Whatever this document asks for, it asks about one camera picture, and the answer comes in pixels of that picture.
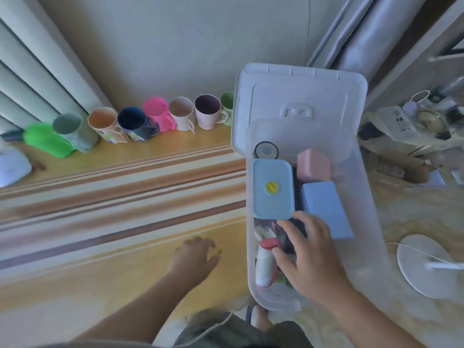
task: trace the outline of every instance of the white round base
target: white round base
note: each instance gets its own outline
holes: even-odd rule
[[[404,237],[400,244],[454,263],[448,252],[430,237],[414,234]],[[431,269],[426,264],[433,258],[406,246],[398,246],[396,250],[398,266],[406,281],[417,292],[430,298],[443,299],[453,296],[457,289],[457,271]]]

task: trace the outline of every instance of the green mug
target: green mug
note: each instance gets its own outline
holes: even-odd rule
[[[229,112],[229,118],[224,122],[226,126],[232,125],[232,112],[233,112],[233,91],[226,91],[221,95],[221,105]]]
[[[75,147],[61,135],[55,133],[51,124],[34,123],[26,128],[24,142],[49,153],[51,156],[63,158],[69,156]]]

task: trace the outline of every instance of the clear plastic bin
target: clear plastic bin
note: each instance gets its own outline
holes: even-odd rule
[[[252,161],[254,147],[271,141],[279,149],[279,159],[295,162],[297,154],[310,147],[324,153],[331,163],[332,180],[355,237],[336,240],[337,252],[347,275],[357,290],[375,305],[386,308],[391,297],[391,263],[382,237],[358,143],[342,126],[304,118],[261,119],[247,131],[246,206],[248,286],[256,301],[268,310],[299,311],[310,302],[283,284],[259,288],[255,284],[255,257],[258,241],[254,236]]]

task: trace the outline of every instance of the dark blue mug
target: dark blue mug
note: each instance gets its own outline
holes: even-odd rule
[[[134,106],[126,107],[119,112],[117,122],[129,137],[137,141],[148,140],[160,133],[158,123]]]

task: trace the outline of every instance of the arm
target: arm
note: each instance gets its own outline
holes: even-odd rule
[[[324,221],[302,211],[292,216],[305,223],[307,239],[289,221],[278,224],[295,247],[297,265],[281,249],[272,252],[298,292],[331,312],[356,348],[426,348],[351,286]]]
[[[81,340],[124,340],[153,343],[177,304],[216,267],[219,255],[207,260],[211,239],[186,240],[174,252],[167,274],[138,298],[80,334]]]

